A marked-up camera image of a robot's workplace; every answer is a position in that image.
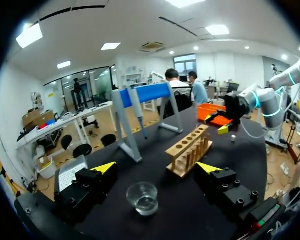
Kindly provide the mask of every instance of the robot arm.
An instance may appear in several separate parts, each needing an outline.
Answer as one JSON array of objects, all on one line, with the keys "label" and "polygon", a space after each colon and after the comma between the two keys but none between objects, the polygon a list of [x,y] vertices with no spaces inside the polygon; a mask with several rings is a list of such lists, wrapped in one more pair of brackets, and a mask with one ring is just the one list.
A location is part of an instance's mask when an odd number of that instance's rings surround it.
[{"label": "robot arm", "polygon": [[280,128],[286,113],[288,94],[285,87],[300,83],[300,59],[286,71],[274,76],[270,80],[270,87],[262,89],[254,84],[239,95],[228,93],[224,97],[226,111],[219,110],[209,115],[205,121],[209,123],[217,116],[226,117],[232,120],[218,130],[219,134],[225,134],[233,128],[238,127],[240,118],[256,108],[261,108],[265,125],[269,130]]}]

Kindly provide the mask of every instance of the water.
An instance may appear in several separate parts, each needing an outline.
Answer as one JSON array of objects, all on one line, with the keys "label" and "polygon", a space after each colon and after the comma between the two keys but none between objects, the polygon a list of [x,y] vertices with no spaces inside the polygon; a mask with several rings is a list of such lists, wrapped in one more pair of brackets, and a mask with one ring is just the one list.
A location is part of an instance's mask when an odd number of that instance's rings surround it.
[{"label": "water", "polygon": [[135,209],[142,216],[150,216],[158,210],[158,201],[149,195],[144,195],[136,201]]}]

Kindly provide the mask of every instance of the white table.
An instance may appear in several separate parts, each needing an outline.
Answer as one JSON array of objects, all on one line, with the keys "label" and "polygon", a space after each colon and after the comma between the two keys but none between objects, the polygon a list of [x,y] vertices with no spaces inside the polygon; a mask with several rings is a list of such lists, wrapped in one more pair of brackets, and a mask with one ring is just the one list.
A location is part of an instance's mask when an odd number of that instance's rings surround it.
[{"label": "white table", "polygon": [[[23,163],[23,165],[25,166],[26,170],[29,172],[29,174],[31,174],[31,176],[33,177],[33,179],[37,178],[36,175],[36,164],[33,161],[33,153],[32,153],[32,144],[34,144],[36,141],[44,138],[45,136],[53,133],[54,131],[57,131],[59,129],[64,128],[67,125],[70,124],[74,124],[76,131],[79,135],[80,138],[80,142],[81,144],[85,144],[88,143],[91,145],[90,140],[87,136],[87,133],[85,131],[83,122],[82,122],[82,118],[83,117],[88,117],[91,115],[94,115],[100,111],[104,111],[104,110],[109,110],[110,111],[110,116],[111,116],[111,120],[112,120],[112,124],[114,127],[114,130],[116,130],[116,125],[115,125],[115,121],[114,121],[114,117],[112,114],[112,106],[113,106],[113,102],[112,101],[108,101],[105,103],[102,103],[101,105],[103,106],[99,106],[99,107],[93,107],[90,109],[87,109],[69,119],[63,120],[63,119],[59,119],[57,122],[46,126],[43,129],[34,129],[33,131],[31,131],[29,134],[27,134],[26,136],[24,136],[20,141],[18,141],[16,143],[16,150],[17,150],[17,155],[19,160]],[[65,150],[64,149],[60,149],[56,152],[54,152],[53,154],[49,155],[49,157],[55,157],[61,153],[63,153]]]}]

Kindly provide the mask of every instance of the gray stand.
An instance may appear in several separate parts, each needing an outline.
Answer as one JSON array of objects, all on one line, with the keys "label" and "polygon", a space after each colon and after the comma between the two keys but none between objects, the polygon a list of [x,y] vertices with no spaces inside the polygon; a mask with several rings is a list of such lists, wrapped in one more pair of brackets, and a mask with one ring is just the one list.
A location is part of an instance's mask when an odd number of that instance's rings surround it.
[{"label": "gray stand", "polygon": [[[183,128],[182,128],[182,123],[181,123],[181,118],[180,118],[176,98],[175,98],[175,95],[174,95],[173,90],[170,87],[170,85],[169,84],[167,84],[167,85],[169,87],[170,96],[162,98],[159,127],[180,134],[183,132]],[[116,124],[117,133],[118,133],[119,147],[127,155],[129,155],[136,163],[139,163],[142,161],[142,157],[140,155],[136,139],[133,136],[132,129],[129,125],[124,102],[123,102],[123,99],[121,98],[121,94],[120,94],[119,90],[112,91],[112,100],[113,100],[113,106],[114,106],[114,111],[115,111],[115,124]],[[177,127],[164,123],[165,105],[169,100],[172,104],[174,115],[176,117]],[[123,130],[126,134],[126,141],[123,138],[121,125],[123,126]]]}]

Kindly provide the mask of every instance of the red object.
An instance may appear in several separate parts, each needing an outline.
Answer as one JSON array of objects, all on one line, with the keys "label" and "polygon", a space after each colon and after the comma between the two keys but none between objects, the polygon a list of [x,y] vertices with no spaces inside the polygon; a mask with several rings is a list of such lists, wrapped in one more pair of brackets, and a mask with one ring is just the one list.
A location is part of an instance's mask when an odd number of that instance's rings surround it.
[{"label": "red object", "polygon": [[[217,110],[226,110],[225,106],[220,106],[220,105],[215,105],[215,104],[209,104],[209,103],[204,103],[201,104],[197,107],[197,112],[198,112],[198,118],[202,121],[206,120],[207,116],[209,114],[215,113]],[[217,116],[212,123],[218,126],[223,126],[226,124],[231,123],[232,120],[229,120],[225,118],[224,116]]]},{"label": "red object", "polygon": [[39,126],[39,129],[44,129],[46,126],[48,126],[47,123],[41,124],[41,125]]}]

